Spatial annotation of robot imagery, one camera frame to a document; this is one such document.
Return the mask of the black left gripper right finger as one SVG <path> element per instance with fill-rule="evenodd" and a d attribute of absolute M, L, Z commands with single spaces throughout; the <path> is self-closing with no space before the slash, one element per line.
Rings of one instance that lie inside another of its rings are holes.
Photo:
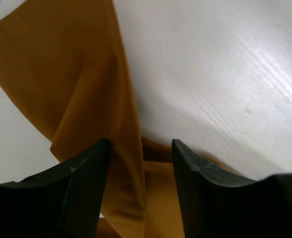
<path fill-rule="evenodd" d="M 187 238 L 292 238 L 292 174 L 256 181 L 233 174 L 172 141 Z"/>

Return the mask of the brown trousers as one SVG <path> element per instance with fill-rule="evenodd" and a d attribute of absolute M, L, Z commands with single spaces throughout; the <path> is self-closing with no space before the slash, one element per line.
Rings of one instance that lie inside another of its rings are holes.
<path fill-rule="evenodd" d="M 111 141 L 99 237 L 184 237 L 171 147 L 142 135 L 112 1 L 28 0 L 1 19 L 0 87 L 60 162 Z"/>

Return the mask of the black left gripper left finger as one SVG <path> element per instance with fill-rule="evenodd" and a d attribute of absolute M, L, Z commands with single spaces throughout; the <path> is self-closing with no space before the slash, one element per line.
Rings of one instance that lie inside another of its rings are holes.
<path fill-rule="evenodd" d="M 110 161 L 101 139 L 19 182 L 0 184 L 0 238 L 93 238 Z"/>

